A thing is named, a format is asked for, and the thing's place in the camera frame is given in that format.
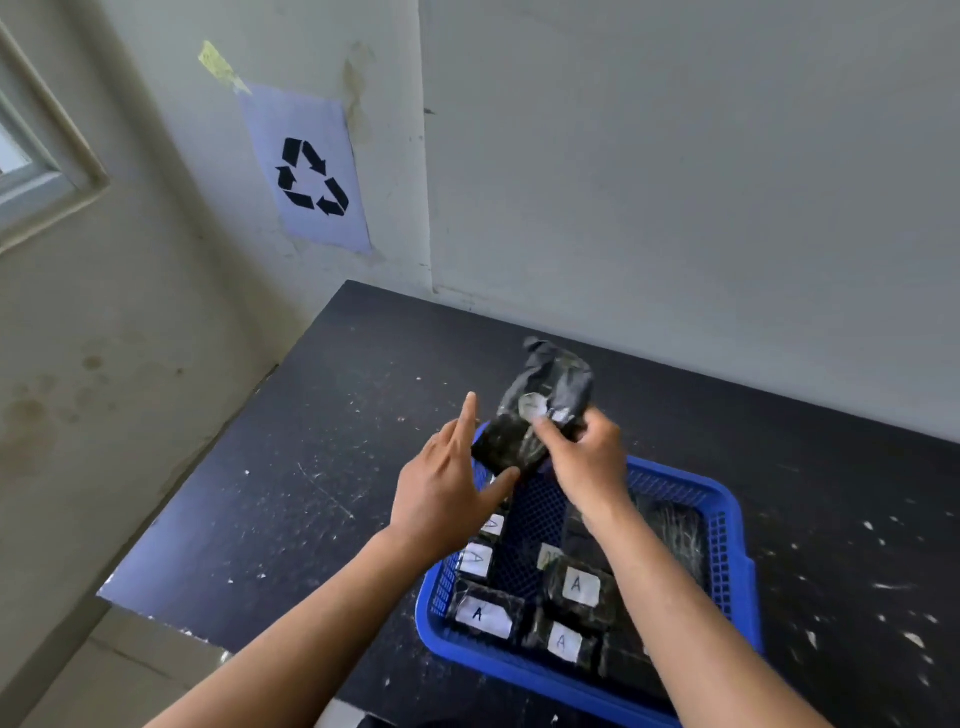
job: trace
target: white paint speck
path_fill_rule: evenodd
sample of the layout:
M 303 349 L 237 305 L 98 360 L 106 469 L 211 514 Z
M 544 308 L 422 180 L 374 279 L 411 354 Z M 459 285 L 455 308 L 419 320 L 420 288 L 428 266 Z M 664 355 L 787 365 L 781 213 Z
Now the white paint speck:
M 913 644 L 915 644 L 917 647 L 919 647 L 920 649 L 926 649 L 926 645 L 924 644 L 924 641 L 921 640 L 921 639 L 920 639 L 917 635 L 915 635 L 913 632 L 904 632 L 904 633 L 903 633 L 903 636 L 904 636 L 907 640 L 909 640 L 910 642 L 912 642 Z

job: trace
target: blue plastic basket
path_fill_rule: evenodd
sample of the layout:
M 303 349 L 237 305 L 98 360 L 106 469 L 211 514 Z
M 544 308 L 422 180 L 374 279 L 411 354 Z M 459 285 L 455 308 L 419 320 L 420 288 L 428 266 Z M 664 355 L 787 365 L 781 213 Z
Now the blue plastic basket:
M 628 457 L 627 467 L 632 490 L 693 506 L 704 515 L 709 528 L 713 601 L 754 649 L 762 651 L 754 562 L 747 557 L 736 498 L 715 480 L 647 460 Z M 480 488 L 490 474 L 474 462 L 473 476 Z M 543 577 L 537 569 L 540 544 L 560 546 L 566 503 L 550 469 L 541 469 L 516 490 L 504 536 L 496 547 L 491 587 L 521 596 L 529 604 L 534 602 Z M 417 631 L 432 652 L 621 725 L 680 725 L 675 714 L 656 701 L 641 704 L 628 700 L 531 659 L 522 648 L 493 646 L 450 628 L 444 615 L 457 578 L 456 561 L 454 554 L 435 565 L 426 574 L 417 598 Z

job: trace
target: black table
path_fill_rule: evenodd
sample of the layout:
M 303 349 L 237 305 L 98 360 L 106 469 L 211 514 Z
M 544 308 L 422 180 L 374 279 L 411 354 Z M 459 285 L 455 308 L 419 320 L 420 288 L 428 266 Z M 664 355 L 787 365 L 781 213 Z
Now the black table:
M 491 415 L 529 333 L 345 284 L 100 595 L 240 650 L 388 522 L 400 468 L 468 390 Z M 631 454 L 739 498 L 767 657 L 798 691 L 838 727 L 960 724 L 960 446 L 550 338 L 593 366 Z M 343 700 L 402 724 L 595 724 L 432 656 L 416 592 Z

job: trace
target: recycling symbol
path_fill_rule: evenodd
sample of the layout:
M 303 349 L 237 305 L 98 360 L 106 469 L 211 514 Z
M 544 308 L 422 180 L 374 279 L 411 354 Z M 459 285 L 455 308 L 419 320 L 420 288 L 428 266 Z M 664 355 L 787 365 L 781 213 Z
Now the recycling symbol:
M 309 195 L 303 195 L 293 191 L 294 184 L 297 183 L 297 178 L 294 177 L 294 170 L 291 169 L 291 167 L 294 169 L 297 168 L 297 163 L 300 161 L 300 152 L 303 152 L 303 156 L 306 157 L 307 162 L 309 162 L 310 169 L 326 177 L 326 161 L 320 159 L 320 155 L 314 151 L 313 145 L 302 139 L 287 137 L 286 141 L 283 142 L 283 161 L 285 161 L 286 164 L 277 168 L 280 171 L 280 178 L 276 181 L 276 184 L 283 190 L 283 193 L 290 199 L 290 202 L 297 207 L 314 209 L 313 198 Z M 343 187 L 341 187 L 333 177 L 327 177 L 324 180 L 324 184 L 326 184 L 326 188 L 330 191 L 330 194 L 333 195 L 333 200 L 321 197 L 317 201 L 316 209 L 321 210 L 327 216 L 340 215 L 343 217 L 350 204 L 347 193 L 344 192 Z

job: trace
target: window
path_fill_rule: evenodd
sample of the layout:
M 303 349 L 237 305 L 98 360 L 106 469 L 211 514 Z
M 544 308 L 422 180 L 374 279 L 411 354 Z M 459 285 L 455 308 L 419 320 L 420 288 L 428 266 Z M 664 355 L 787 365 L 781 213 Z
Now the window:
M 0 254 L 88 205 L 103 166 L 0 23 Z

